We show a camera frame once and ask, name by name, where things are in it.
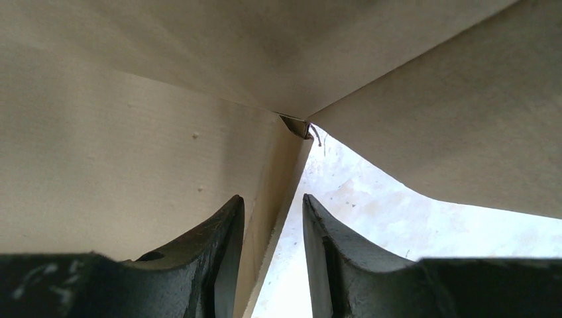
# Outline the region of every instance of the stained white surface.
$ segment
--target stained white surface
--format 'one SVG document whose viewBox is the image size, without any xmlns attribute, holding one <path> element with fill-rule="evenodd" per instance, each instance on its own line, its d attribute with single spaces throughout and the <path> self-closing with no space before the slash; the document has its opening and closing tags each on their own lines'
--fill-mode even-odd
<svg viewBox="0 0 562 318">
<path fill-rule="evenodd" d="M 562 256 L 562 220 L 429 199 L 318 131 L 322 147 L 312 148 L 252 317 L 312 316 L 302 236 L 305 193 L 368 240 L 410 260 Z"/>
</svg>

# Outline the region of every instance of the brown cardboard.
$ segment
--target brown cardboard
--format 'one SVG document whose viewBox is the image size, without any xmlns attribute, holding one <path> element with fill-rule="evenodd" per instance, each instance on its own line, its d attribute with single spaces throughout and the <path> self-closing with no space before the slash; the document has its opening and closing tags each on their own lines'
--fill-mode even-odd
<svg viewBox="0 0 562 318">
<path fill-rule="evenodd" d="M 561 17 L 521 1 L 310 119 L 429 197 L 561 218 Z"/>
<path fill-rule="evenodd" d="M 259 269 L 310 140 L 269 111 L 73 56 L 11 41 L 1 54 L 0 252 L 135 259 L 239 194 L 240 273 Z M 247 276 L 239 311 L 257 279 Z"/>
<path fill-rule="evenodd" d="M 5 33 L 305 119 L 515 0 L 5 1 Z"/>
</svg>

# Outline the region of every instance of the black plastic part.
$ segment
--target black plastic part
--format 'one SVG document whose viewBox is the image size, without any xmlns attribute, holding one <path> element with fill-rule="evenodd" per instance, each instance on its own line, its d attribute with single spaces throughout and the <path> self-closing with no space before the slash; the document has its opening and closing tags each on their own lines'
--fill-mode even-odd
<svg viewBox="0 0 562 318">
<path fill-rule="evenodd" d="M 313 316 L 562 317 L 560 259 L 424 259 L 369 242 L 304 195 Z"/>
<path fill-rule="evenodd" d="M 90 254 L 0 256 L 0 317 L 233 316 L 244 233 L 235 196 L 137 261 Z"/>
</svg>

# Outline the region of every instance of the cardboard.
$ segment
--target cardboard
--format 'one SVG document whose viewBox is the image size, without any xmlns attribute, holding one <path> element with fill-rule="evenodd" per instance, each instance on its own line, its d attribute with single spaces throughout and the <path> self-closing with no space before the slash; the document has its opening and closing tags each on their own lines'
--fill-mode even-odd
<svg viewBox="0 0 562 318">
<path fill-rule="evenodd" d="M 309 122 L 424 195 L 562 218 L 562 3 L 515 2 L 5 1 L 0 252 L 136 258 L 239 194 L 248 315 Z"/>
<path fill-rule="evenodd" d="M 561 17 L 521 1 L 310 120 L 434 199 L 561 218 Z"/>
</svg>

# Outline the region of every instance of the cardboard edge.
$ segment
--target cardboard edge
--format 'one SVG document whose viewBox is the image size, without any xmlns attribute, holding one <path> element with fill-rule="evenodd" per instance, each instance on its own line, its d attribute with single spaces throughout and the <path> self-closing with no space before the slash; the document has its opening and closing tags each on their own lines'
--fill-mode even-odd
<svg viewBox="0 0 562 318">
<path fill-rule="evenodd" d="M 295 135 L 284 124 L 276 122 L 275 140 L 268 152 L 259 190 L 252 206 L 251 219 L 242 245 L 241 264 L 234 317 L 251 315 L 293 196 L 296 193 L 313 139 Z"/>
</svg>

